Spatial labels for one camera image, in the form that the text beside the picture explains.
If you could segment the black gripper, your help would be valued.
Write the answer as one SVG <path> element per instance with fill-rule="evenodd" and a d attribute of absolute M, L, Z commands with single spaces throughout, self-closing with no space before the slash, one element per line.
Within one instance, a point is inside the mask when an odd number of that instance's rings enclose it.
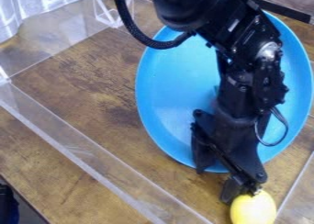
<path fill-rule="evenodd" d="M 256 184 L 267 181 L 267 173 L 257 155 L 259 141 L 255 136 L 256 116 L 235 118 L 217 107 L 212 114 L 200 109 L 192 112 L 191 152 L 196 173 L 201 174 L 215 162 L 233 174 L 225 180 L 220 201 L 229 205 L 244 194 L 253 194 Z"/>

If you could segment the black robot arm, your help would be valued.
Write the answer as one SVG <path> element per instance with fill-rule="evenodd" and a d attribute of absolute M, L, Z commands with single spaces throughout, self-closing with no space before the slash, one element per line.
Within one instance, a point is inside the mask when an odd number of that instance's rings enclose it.
<path fill-rule="evenodd" d="M 257 145 L 288 87 L 280 71 L 279 31 L 252 0 L 153 0 L 172 29 L 193 32 L 216 48 L 219 88 L 212 113 L 196 109 L 191 150 L 200 173 L 220 162 L 231 173 L 220 201 L 256 194 L 267 173 Z"/>

